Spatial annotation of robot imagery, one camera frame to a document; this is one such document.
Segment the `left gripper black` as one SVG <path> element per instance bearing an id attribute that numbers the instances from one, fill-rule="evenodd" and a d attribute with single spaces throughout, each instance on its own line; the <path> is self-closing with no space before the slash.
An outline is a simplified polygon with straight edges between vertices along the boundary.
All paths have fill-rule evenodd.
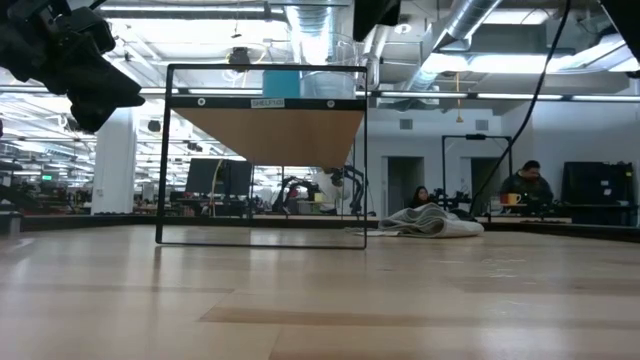
<path id="1" fill-rule="evenodd" d="M 79 12 L 41 12 L 29 18 L 0 12 L 0 67 L 19 81 L 36 80 L 67 95 L 78 127 L 97 132 L 118 107 L 145 103 L 141 86 L 103 55 L 116 45 L 110 32 L 77 32 Z"/>

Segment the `teal plastic mug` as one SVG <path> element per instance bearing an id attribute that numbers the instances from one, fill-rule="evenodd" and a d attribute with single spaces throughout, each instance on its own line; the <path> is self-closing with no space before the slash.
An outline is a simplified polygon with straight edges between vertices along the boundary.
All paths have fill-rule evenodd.
<path id="1" fill-rule="evenodd" d="M 262 96 L 265 98 L 299 98 L 300 72 L 265 70 L 262 74 Z"/>

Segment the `white building pillar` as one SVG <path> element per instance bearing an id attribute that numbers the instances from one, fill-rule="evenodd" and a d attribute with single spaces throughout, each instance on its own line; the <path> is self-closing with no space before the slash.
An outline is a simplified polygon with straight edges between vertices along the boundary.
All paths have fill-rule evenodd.
<path id="1" fill-rule="evenodd" d="M 137 125 L 133 110 L 122 108 L 97 132 L 92 215 L 132 212 Z"/>

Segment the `dark background monitor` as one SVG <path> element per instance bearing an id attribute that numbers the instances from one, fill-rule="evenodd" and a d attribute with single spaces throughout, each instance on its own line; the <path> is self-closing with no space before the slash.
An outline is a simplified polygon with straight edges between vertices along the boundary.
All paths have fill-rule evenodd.
<path id="1" fill-rule="evenodd" d="M 226 196 L 249 194 L 253 165 L 247 161 L 224 161 L 222 165 L 222 188 Z"/>
<path id="2" fill-rule="evenodd" d="M 212 191 L 218 159 L 193 158 L 190 162 L 185 191 L 209 194 Z"/>

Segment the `person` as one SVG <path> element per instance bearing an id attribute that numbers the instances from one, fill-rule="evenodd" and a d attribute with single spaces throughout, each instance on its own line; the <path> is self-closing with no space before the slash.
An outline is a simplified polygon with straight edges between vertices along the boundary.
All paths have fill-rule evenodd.
<path id="1" fill-rule="evenodd" d="M 418 186 L 408 207 L 415 209 L 428 204 L 437 205 L 437 198 L 435 196 L 432 196 L 425 186 Z"/>
<path id="2" fill-rule="evenodd" d="M 551 186 L 540 174 L 541 165 L 536 160 L 527 161 L 518 171 L 508 176 L 499 194 L 518 194 L 521 203 L 549 204 L 553 201 Z"/>

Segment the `folded grey white cloth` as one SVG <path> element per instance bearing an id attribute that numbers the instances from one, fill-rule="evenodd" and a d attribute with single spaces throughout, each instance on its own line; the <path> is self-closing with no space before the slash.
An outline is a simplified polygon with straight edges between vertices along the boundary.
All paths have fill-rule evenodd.
<path id="1" fill-rule="evenodd" d="M 381 219 L 375 229 L 345 228 L 345 231 L 359 236 L 445 239 L 479 236 L 485 228 L 464 210 L 447 211 L 429 203 L 389 215 Z"/>

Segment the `large black screen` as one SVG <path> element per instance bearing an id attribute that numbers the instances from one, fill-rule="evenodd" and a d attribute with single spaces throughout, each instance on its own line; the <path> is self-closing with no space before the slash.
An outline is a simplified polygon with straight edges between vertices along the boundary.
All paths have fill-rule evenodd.
<path id="1" fill-rule="evenodd" d="M 635 203 L 631 163 L 565 162 L 561 201 L 572 205 Z"/>

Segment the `black frame wooden shelf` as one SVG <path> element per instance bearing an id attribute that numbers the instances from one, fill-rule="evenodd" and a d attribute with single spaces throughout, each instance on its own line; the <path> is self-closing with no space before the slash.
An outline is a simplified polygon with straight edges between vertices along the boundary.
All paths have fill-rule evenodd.
<path id="1" fill-rule="evenodd" d="M 167 68 L 160 173 L 168 169 L 171 114 L 177 112 L 221 143 L 229 146 L 253 166 L 337 167 L 349 153 L 358 134 L 368 133 L 366 96 L 354 99 L 276 98 L 285 107 L 252 109 L 257 95 L 223 96 L 176 90 L 176 72 L 188 69 L 186 63 Z M 368 235 L 348 235 L 342 221 L 254 218 L 204 220 L 165 215 L 160 204 L 156 212 L 155 242 L 168 245 L 164 228 L 203 226 L 202 247 L 256 249 L 355 250 L 368 246 Z"/>

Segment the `black metal frame stand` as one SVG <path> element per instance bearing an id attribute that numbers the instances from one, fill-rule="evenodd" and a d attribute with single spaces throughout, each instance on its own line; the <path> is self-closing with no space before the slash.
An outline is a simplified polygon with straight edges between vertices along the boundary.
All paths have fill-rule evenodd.
<path id="1" fill-rule="evenodd" d="M 514 144 L 514 140 L 511 136 L 498 136 L 498 135 L 486 135 L 482 133 L 475 134 L 466 134 L 466 135 L 442 135 L 441 136 L 441 172 L 442 172 L 442 205 L 444 209 L 448 209 L 451 200 L 449 199 L 447 193 L 447 150 L 446 150 L 446 142 L 451 139 L 464 139 L 465 141 L 486 141 L 487 139 L 492 140 L 504 140 L 506 142 L 506 146 L 503 148 L 503 152 L 501 156 L 498 158 L 496 163 L 494 164 L 493 169 L 489 173 L 489 175 L 484 180 L 482 186 L 479 190 L 472 194 L 470 207 L 473 207 L 475 204 L 477 197 L 482 195 L 487 189 L 490 180 L 497 174 L 502 166 L 502 162 L 507 159 L 508 160 L 508 170 L 509 173 L 512 173 L 513 168 L 513 152 L 512 146 Z"/>

